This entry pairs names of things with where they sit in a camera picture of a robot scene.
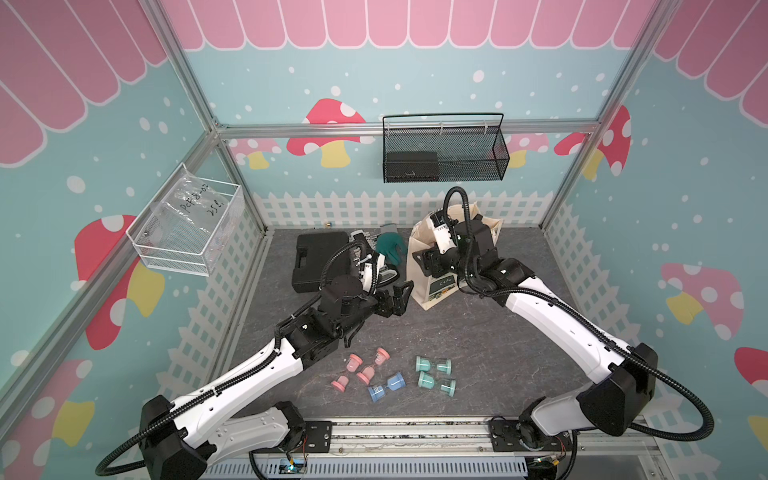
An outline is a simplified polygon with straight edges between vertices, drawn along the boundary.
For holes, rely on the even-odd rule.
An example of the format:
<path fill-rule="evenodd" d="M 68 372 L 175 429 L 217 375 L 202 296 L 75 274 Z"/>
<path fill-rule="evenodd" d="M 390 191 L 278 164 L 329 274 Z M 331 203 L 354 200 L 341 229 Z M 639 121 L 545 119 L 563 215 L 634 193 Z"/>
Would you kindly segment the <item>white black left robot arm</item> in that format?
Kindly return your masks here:
<path fill-rule="evenodd" d="M 153 479 L 198 479 L 209 465 L 241 451 L 290 449 L 305 428 L 289 402 L 268 410 L 273 422 L 238 418 L 244 407 L 301 374 L 352 339 L 372 315 L 403 315 L 414 283 L 379 282 L 380 254 L 365 239 L 334 252 L 317 292 L 273 329 L 248 360 L 173 401 L 158 395 L 142 408 L 139 431 L 96 466 L 99 477 L 144 468 Z"/>

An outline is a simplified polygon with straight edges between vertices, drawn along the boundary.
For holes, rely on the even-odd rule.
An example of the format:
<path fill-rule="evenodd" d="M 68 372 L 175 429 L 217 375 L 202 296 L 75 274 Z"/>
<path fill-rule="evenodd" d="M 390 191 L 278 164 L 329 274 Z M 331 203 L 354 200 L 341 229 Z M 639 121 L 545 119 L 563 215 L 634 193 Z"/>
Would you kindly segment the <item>cream floral canvas tote bag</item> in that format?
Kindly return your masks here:
<path fill-rule="evenodd" d="M 488 290 L 480 274 L 500 262 L 497 242 L 501 219 L 483 215 L 477 204 L 444 206 L 416 223 L 408 239 L 406 277 L 414 283 L 413 299 L 429 310 L 465 289 L 470 279 Z"/>

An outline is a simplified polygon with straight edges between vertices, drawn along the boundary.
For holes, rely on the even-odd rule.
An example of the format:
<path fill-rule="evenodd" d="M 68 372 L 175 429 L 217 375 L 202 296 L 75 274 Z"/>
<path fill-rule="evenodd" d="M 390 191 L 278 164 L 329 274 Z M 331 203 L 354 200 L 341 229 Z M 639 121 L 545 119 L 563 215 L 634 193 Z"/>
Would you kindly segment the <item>green hourglass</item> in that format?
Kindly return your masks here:
<path fill-rule="evenodd" d="M 417 356 L 415 359 L 415 370 L 419 373 L 450 375 L 453 371 L 453 364 L 452 360 L 448 358 L 429 359 Z"/>
<path fill-rule="evenodd" d="M 455 379 L 436 379 L 427 372 L 420 372 L 417 380 L 419 388 L 435 390 L 453 398 L 456 393 L 457 382 Z"/>

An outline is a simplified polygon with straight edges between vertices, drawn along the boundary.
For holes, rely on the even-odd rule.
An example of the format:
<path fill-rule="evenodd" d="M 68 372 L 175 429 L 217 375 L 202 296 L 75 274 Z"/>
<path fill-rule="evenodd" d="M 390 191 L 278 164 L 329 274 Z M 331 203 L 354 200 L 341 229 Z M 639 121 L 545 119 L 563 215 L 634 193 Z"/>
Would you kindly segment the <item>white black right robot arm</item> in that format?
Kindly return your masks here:
<path fill-rule="evenodd" d="M 489 298 L 527 320 L 565 352 L 588 378 L 587 385 L 533 401 L 518 417 L 521 444 L 543 449 L 555 436 L 599 430 L 621 436 L 635 430 L 651 437 L 695 442 L 711 435 L 715 420 L 706 404 L 690 389 L 660 371 L 658 355 L 648 345 L 632 346 L 587 319 L 555 295 L 526 265 L 502 258 L 494 234 L 481 215 L 472 214 L 466 191 L 454 186 L 441 209 L 422 221 L 431 233 L 429 247 L 412 257 L 426 276 L 454 276 L 460 291 Z M 672 432 L 637 423 L 653 399 L 657 383 L 672 388 L 698 411 L 701 425 Z"/>

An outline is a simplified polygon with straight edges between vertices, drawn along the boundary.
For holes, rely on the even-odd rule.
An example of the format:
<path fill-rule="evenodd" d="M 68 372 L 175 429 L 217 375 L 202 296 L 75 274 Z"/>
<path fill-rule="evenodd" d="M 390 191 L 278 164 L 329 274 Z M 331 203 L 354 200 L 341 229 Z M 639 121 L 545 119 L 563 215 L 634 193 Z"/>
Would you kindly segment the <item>green hourglass front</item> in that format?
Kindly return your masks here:
<path fill-rule="evenodd" d="M 453 398 L 456 393 L 457 382 L 455 379 L 436 379 L 427 372 L 420 372 L 417 380 L 419 388 L 435 390 Z"/>

